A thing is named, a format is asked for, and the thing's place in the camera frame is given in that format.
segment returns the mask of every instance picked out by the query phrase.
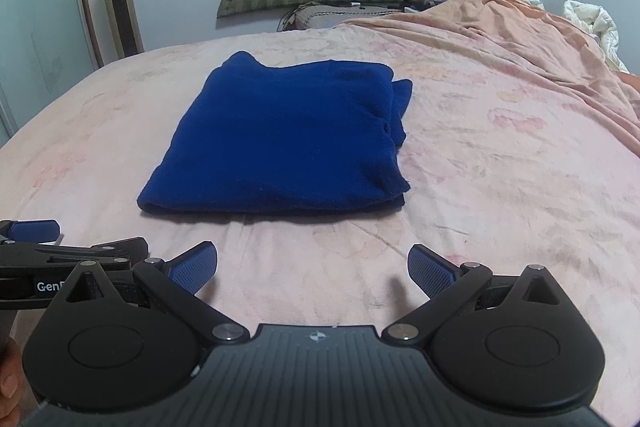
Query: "pink blanket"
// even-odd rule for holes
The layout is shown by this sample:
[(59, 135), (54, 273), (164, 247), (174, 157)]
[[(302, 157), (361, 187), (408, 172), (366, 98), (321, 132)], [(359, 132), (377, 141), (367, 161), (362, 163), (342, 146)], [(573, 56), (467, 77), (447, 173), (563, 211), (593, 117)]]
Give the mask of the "pink blanket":
[[(178, 120), (238, 50), (268, 66), (379, 61), (411, 78), (402, 210), (142, 215), (136, 196)], [(55, 218), (70, 245), (143, 235), (166, 259), (211, 240), (218, 274), (200, 297), (251, 330), (389, 324), (425, 300), (406, 273), (414, 243), (500, 274), (544, 264), (604, 346), (594, 407), (630, 427), (640, 418), (639, 101), (587, 35), (517, 0), (166, 48), (92, 74), (0, 150), (0, 217)], [(21, 314), (22, 343), (36, 316)]]

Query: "blue cloth corner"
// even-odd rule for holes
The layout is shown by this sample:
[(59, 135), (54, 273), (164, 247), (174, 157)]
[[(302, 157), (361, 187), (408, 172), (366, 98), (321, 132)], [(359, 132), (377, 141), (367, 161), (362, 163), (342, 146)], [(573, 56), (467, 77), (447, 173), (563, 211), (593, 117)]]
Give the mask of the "blue cloth corner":
[(351, 212), (404, 204), (396, 150), (410, 80), (384, 64), (268, 68), (239, 52), (211, 72), (138, 197), (151, 214)]

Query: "glass door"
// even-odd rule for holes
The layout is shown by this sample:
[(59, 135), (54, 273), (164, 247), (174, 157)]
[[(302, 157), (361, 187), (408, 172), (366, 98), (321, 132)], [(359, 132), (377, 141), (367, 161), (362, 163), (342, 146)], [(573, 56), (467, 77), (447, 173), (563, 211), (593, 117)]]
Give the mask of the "glass door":
[(13, 134), (96, 67), (78, 0), (0, 0), (0, 27), (1, 121)]

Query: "peach blanket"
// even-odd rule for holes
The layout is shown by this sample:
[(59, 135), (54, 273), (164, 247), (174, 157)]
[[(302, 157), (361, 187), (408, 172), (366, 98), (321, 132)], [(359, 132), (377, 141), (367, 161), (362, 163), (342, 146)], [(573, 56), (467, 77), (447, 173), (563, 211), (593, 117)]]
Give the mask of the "peach blanket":
[[(140, 213), (136, 197), (178, 120), (238, 50), (268, 66), (384, 62), (412, 79), (404, 208), (287, 221)], [(406, 273), (414, 243), (500, 274), (544, 264), (604, 346), (594, 407), (630, 427), (640, 418), (639, 101), (589, 36), (518, 0), (166, 48), (96, 71), (0, 150), (0, 217), (55, 218), (68, 245), (142, 235), (166, 259), (211, 240), (218, 273), (199, 296), (252, 330), (389, 324), (425, 300)], [(22, 343), (36, 316), (20, 315)]]

